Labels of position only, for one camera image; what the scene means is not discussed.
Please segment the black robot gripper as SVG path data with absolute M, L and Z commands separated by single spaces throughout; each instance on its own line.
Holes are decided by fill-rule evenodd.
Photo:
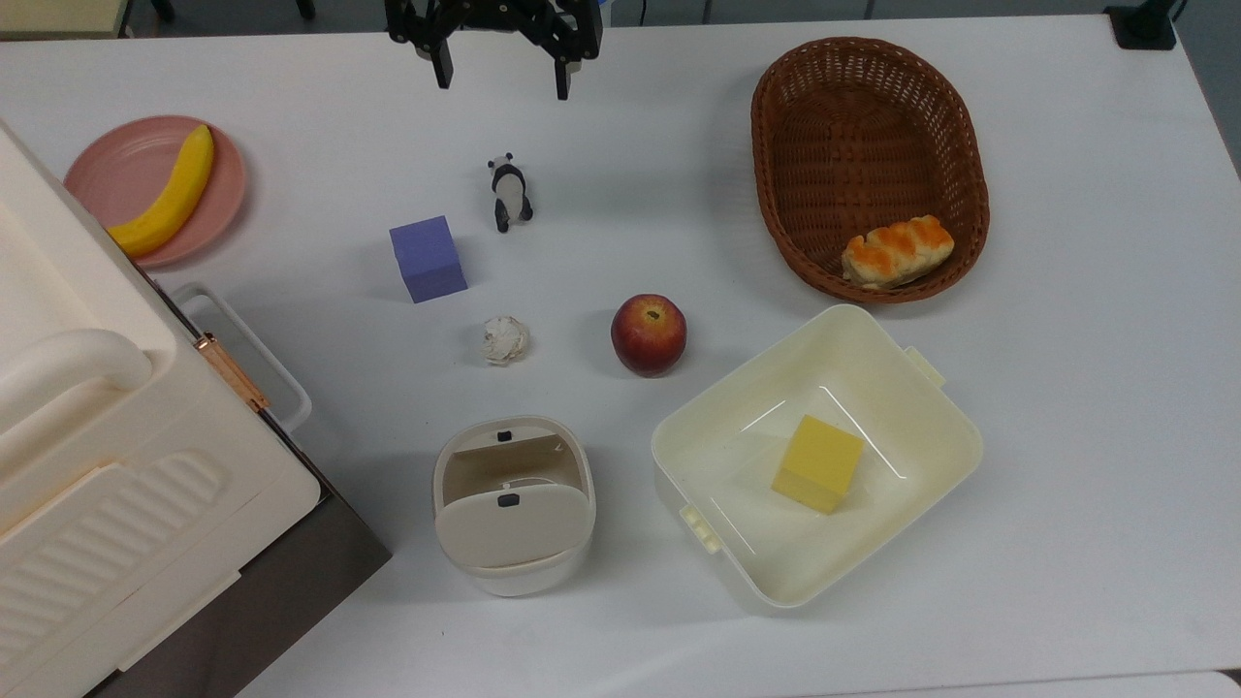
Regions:
M 598 57 L 604 29 L 598 1 L 427 1 L 424 15 L 412 1 L 386 1 L 386 21 L 395 43 L 429 60 L 442 89 L 454 72 L 448 37 L 455 30 L 524 31 L 553 57 L 558 101 L 570 97 L 572 72 Z

